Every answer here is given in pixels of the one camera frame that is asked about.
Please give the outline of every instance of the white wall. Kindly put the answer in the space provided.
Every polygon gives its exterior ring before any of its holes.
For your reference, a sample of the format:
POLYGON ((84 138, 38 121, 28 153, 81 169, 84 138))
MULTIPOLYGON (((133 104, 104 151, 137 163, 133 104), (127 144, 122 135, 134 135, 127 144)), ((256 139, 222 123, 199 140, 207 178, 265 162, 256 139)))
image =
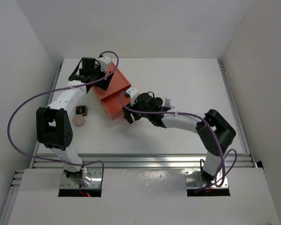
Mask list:
POLYGON ((252 0, 17 0, 49 55, 219 58, 252 0))
POLYGON ((281 220, 281 0, 256 0, 224 55, 249 143, 281 220))
MULTIPOLYGON (((24 100, 51 89, 56 70, 16 1, 0 0, 0 214, 15 170, 30 161, 9 144, 7 121, 24 100)), ((36 143, 35 111, 47 99, 34 100, 12 124, 12 137, 27 152, 36 143)))

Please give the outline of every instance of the white tabletop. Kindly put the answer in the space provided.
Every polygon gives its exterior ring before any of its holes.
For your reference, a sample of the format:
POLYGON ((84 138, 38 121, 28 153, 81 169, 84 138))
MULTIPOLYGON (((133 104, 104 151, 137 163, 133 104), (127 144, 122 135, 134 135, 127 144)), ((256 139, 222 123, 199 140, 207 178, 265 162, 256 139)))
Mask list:
MULTIPOLYGON (((80 59, 65 59, 56 88, 65 87, 80 59)), ((187 113, 207 113, 216 109, 236 129, 217 59, 120 59, 119 69, 141 93, 171 96, 176 109, 187 113)), ((55 100, 60 92, 55 92, 55 100)), ((204 154, 198 135, 179 129, 154 127, 142 118, 130 125, 123 118, 111 120, 92 90, 77 105, 87 105, 82 127, 72 125, 73 147, 80 154, 204 154)), ((232 145, 245 153, 241 135, 232 145)), ((40 144, 38 154, 52 153, 40 144)))
POLYGON ((233 168, 231 196, 187 197, 179 169, 106 169, 101 198, 58 197, 62 169, 25 170, 9 225, 279 225, 262 168, 233 168))

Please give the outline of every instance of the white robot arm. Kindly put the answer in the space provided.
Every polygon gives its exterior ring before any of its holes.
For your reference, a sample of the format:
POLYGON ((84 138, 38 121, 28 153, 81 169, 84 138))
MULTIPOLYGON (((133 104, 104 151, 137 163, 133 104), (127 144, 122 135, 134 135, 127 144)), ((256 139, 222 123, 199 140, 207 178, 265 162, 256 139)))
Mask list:
MULTIPOLYGON (((133 123, 131 115, 134 120, 139 120, 144 117, 157 127, 178 128, 198 134, 207 149, 206 160, 200 171, 200 179, 202 182, 198 182, 210 185, 221 163, 220 153, 210 130, 204 122, 195 117, 178 113, 163 114, 163 112, 173 111, 175 104, 167 97, 165 99, 165 105, 163 105, 163 100, 159 97, 155 97, 153 92, 151 92, 153 94, 153 96, 151 96, 150 92, 140 94, 137 89, 132 87, 126 91, 125 96, 130 97, 130 103, 126 105, 128 109, 123 107, 124 119, 131 124, 133 123), (146 113, 136 113, 133 112, 133 110, 146 113)), ((236 136, 235 130, 216 110, 211 109, 205 113, 205 116, 200 117, 204 118, 211 127, 215 127, 214 133, 220 143, 222 153, 224 154, 236 136)))
MULTIPOLYGON (((73 182, 82 185, 86 168, 73 164, 83 164, 83 160, 71 147, 73 131, 68 115, 75 108, 79 99, 88 93, 90 85, 82 87, 73 87, 80 84, 89 83, 105 76, 112 60, 109 57, 100 58, 82 58, 74 72, 69 77, 68 87, 61 95, 49 104, 46 108, 40 107, 37 110, 37 140, 43 143, 45 147, 50 148, 56 156, 64 161, 64 172, 73 182)), ((106 80, 102 80, 95 86, 106 90, 111 81, 112 75, 106 80)))

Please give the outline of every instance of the metal mounting plate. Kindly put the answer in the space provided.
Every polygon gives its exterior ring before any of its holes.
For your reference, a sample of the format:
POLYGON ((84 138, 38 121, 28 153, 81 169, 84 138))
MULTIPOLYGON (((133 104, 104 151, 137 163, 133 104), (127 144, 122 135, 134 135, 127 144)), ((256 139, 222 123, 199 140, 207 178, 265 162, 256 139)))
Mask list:
MULTIPOLYGON (((196 172, 199 172, 199 170, 185 170, 185 181, 186 181, 187 189, 195 190, 202 187, 202 185, 198 182, 196 172)), ((217 174, 217 180, 219 180, 221 177, 222 177, 222 172, 220 171, 217 174)), ((229 186, 228 186, 227 177, 225 177, 225 181, 221 187, 216 187, 215 185, 210 187, 210 189, 228 189, 228 188, 229 186)))
MULTIPOLYGON (((102 171, 101 170, 90 170, 88 169, 86 173, 85 185, 82 186, 83 189, 100 189, 101 188, 102 171)), ((63 173, 60 181, 60 189, 79 189, 79 185, 73 183, 66 175, 63 173)))

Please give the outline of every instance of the orange tray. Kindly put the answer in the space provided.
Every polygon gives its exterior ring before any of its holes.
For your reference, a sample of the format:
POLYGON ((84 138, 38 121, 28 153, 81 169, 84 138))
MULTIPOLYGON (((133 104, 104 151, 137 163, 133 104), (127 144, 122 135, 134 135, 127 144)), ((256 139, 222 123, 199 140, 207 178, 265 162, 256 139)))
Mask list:
MULTIPOLYGON (((108 67, 108 72, 115 68, 115 64, 112 63, 108 67)), ((130 82, 124 77, 121 71, 117 68, 111 79, 111 82, 107 90, 102 90, 98 87, 93 87, 94 93, 98 96, 101 104, 103 105, 105 111, 110 115, 111 119, 114 120, 118 117, 124 115, 122 110, 122 105, 119 100, 119 95, 122 91, 126 91, 131 87, 130 82)), ((122 97, 123 102, 128 104, 130 102, 129 98, 122 97)))

